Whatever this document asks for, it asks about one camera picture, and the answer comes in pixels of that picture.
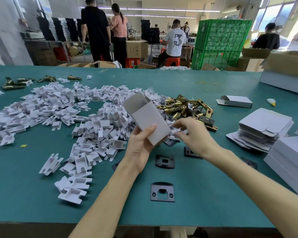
red plastic stool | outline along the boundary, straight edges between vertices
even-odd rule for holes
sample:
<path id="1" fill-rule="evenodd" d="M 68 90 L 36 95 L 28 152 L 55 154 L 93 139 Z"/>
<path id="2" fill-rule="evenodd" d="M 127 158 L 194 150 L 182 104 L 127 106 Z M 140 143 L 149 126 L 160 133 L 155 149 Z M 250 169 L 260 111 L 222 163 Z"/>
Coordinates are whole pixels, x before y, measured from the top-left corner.
<path id="1" fill-rule="evenodd" d="M 167 58 L 166 67 L 170 67 L 171 63 L 175 62 L 175 66 L 180 66 L 180 57 L 178 58 Z"/>
<path id="2" fill-rule="evenodd" d="M 140 58 L 126 58 L 126 68 L 133 68 L 131 62 L 133 61 L 133 66 L 140 64 Z"/>

man in black shirt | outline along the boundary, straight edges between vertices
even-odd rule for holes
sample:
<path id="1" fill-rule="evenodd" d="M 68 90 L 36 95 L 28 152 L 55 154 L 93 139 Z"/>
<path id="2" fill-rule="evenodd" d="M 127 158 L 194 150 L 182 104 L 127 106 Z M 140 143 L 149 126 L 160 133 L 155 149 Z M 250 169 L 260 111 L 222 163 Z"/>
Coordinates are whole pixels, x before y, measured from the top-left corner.
<path id="1" fill-rule="evenodd" d="M 260 35 L 253 45 L 253 48 L 267 48 L 270 50 L 279 48 L 279 35 L 272 33 L 276 28 L 276 24 L 269 23 L 265 27 L 265 33 Z"/>
<path id="2" fill-rule="evenodd" d="M 88 31 L 91 54 L 94 62 L 100 60 L 100 55 L 105 61 L 110 61 L 111 34 L 106 14 L 96 6 L 95 0 L 85 0 L 87 7 L 82 9 L 82 38 L 85 41 Z"/>

forearm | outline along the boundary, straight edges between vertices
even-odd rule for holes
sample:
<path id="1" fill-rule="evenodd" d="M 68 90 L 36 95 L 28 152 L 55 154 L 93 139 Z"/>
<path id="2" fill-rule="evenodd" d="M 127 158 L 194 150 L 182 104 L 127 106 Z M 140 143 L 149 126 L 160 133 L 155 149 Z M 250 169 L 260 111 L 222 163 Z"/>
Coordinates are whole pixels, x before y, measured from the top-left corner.
<path id="1" fill-rule="evenodd" d="M 85 42 L 86 34 L 87 34 L 87 27 L 81 26 L 81 31 L 82 31 L 82 42 Z"/>
<path id="2" fill-rule="evenodd" d="M 109 42 L 111 42 L 110 27 L 107 27 L 107 35 L 108 35 Z"/>
<path id="3" fill-rule="evenodd" d="M 120 214 L 137 175 L 137 170 L 123 159 L 69 238 L 113 238 Z"/>
<path id="4" fill-rule="evenodd" d="M 298 237 L 298 196 L 219 148 L 210 162 L 226 173 L 285 237 Z"/>

black pants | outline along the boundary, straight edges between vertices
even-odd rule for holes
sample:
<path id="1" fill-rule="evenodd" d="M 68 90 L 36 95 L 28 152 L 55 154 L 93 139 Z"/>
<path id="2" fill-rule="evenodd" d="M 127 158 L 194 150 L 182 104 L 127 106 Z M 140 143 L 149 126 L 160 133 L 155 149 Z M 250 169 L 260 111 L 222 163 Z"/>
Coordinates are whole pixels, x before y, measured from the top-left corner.
<path id="1" fill-rule="evenodd" d="M 163 51 L 159 56 L 158 56 L 158 68 L 161 68 L 163 66 L 163 62 L 168 58 L 168 57 L 174 57 L 174 56 L 170 56 L 167 55 L 166 51 Z"/>
<path id="2" fill-rule="evenodd" d="M 91 44 L 91 54 L 93 56 L 94 62 L 100 61 L 100 55 L 103 56 L 105 61 L 112 62 L 109 46 Z"/>
<path id="3" fill-rule="evenodd" d="M 114 59 L 118 61 L 123 68 L 126 67 L 126 38 L 125 37 L 114 37 L 112 40 L 114 44 Z"/>

man in white t-shirt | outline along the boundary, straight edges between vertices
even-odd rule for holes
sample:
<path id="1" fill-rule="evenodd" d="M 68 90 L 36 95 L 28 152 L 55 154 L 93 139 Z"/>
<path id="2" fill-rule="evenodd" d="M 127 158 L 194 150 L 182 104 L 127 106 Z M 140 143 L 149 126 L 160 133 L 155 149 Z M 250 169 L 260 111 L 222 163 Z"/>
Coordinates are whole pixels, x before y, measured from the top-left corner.
<path id="1" fill-rule="evenodd" d="M 158 57 L 158 68 L 162 67 L 163 61 L 168 57 L 181 56 L 182 45 L 186 42 L 187 37 L 184 31 L 180 29 L 180 20 L 175 19 L 173 21 L 172 30 L 167 33 L 162 41 L 163 45 L 167 45 L 167 50 L 161 53 Z"/>

